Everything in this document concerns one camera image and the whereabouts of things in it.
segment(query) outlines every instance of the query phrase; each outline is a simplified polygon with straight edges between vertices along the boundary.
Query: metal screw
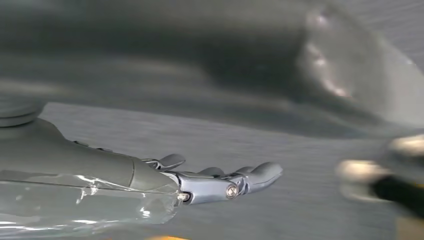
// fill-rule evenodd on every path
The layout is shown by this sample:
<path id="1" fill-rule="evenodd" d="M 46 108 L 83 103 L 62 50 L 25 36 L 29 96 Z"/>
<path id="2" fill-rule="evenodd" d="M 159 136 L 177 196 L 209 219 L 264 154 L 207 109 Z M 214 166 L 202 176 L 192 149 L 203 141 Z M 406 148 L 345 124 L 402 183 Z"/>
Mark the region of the metal screw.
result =
<path id="1" fill-rule="evenodd" d="M 185 192 L 182 192 L 182 193 L 178 193 L 178 196 L 176 196 L 176 198 L 178 199 L 178 200 L 181 200 L 181 201 L 187 201 L 187 200 L 189 200 L 190 199 L 190 194 L 188 194 L 188 193 L 185 193 Z"/>
<path id="2" fill-rule="evenodd" d="M 230 185 L 226 189 L 226 197 L 228 199 L 233 199 L 233 198 L 237 197 L 238 193 L 239 193 L 239 189 L 237 188 L 236 185 Z"/>

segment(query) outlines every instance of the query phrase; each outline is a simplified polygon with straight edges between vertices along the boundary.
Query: blurred object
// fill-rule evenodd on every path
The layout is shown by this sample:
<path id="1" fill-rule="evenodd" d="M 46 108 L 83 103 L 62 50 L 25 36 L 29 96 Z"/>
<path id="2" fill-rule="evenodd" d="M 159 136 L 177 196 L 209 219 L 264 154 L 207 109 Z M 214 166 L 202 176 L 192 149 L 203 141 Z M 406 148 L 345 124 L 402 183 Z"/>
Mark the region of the blurred object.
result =
<path id="1" fill-rule="evenodd" d="M 399 218 L 396 224 L 396 240 L 423 240 L 424 221 L 413 218 Z"/>
<path id="2" fill-rule="evenodd" d="M 400 137 L 390 143 L 390 149 L 404 157 L 424 157 L 424 135 Z"/>
<path id="3" fill-rule="evenodd" d="M 422 127 L 419 69 L 309 0 L 3 0 L 0 94 L 315 137 Z"/>
<path id="4" fill-rule="evenodd" d="M 387 202 L 378 198 L 370 185 L 390 175 L 390 171 L 373 161 L 344 160 L 337 166 L 336 173 L 341 180 L 340 192 L 346 198 L 366 202 Z"/>

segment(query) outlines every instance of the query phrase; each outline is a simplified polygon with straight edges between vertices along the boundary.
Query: gray background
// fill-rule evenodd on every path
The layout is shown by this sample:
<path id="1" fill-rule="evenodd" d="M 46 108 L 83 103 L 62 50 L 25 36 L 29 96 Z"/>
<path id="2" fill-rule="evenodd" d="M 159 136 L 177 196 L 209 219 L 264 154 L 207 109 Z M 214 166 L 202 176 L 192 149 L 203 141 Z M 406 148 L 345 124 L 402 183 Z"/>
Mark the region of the gray background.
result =
<path id="1" fill-rule="evenodd" d="M 340 0 L 371 28 L 424 67 L 424 2 Z M 49 104 L 42 117 L 70 140 L 140 158 L 180 153 L 185 170 L 226 170 L 275 161 L 284 176 L 272 188 L 232 202 L 183 207 L 170 222 L 107 232 L 90 239 L 394 240 L 397 211 L 348 201 L 337 190 L 342 159 L 372 159 L 382 142 L 319 140 L 188 118 Z"/>

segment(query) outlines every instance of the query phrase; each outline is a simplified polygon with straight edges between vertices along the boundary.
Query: clear plastic film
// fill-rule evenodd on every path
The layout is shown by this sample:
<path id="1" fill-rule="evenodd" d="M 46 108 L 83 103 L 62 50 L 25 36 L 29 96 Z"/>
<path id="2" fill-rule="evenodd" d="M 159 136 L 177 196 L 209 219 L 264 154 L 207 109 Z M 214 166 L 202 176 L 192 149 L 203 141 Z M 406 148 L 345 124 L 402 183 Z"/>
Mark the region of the clear plastic film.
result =
<path id="1" fill-rule="evenodd" d="M 82 175 L 56 175 L 54 182 L 0 181 L 0 239 L 84 237 L 122 224 L 161 224 L 180 205 L 177 191 L 139 191 Z"/>

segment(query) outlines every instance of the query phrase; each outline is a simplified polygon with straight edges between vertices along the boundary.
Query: robotic hand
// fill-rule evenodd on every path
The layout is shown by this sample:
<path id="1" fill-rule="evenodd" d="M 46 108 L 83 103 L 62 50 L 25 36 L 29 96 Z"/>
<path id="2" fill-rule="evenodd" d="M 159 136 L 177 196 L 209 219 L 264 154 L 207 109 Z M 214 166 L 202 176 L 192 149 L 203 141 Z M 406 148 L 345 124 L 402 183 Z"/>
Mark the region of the robotic hand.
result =
<path id="1" fill-rule="evenodd" d="M 281 166 L 272 162 L 257 167 L 242 167 L 228 174 L 218 167 L 209 167 L 198 173 L 172 171 L 185 161 L 179 154 L 171 154 L 160 160 L 143 159 L 151 168 L 179 185 L 181 193 L 178 198 L 186 205 L 232 200 L 240 195 L 255 193 L 272 185 L 283 174 Z"/>

